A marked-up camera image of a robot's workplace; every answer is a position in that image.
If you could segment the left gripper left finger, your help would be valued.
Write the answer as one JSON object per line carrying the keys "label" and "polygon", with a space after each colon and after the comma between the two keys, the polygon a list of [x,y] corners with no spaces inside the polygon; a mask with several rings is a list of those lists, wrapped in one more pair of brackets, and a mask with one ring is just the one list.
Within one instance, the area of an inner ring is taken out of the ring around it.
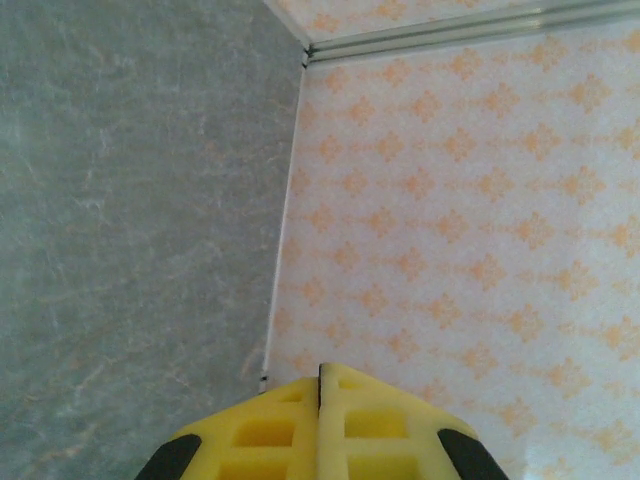
{"label": "left gripper left finger", "polygon": [[191,423],[138,479],[314,479],[318,379],[304,377]]}

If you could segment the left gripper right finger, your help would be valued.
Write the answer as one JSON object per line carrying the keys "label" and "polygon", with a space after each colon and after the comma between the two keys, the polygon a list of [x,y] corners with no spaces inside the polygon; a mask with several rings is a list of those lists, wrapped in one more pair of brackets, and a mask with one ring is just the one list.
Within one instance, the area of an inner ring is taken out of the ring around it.
{"label": "left gripper right finger", "polygon": [[478,434],[421,398],[346,365],[318,373],[320,479],[505,479]]}

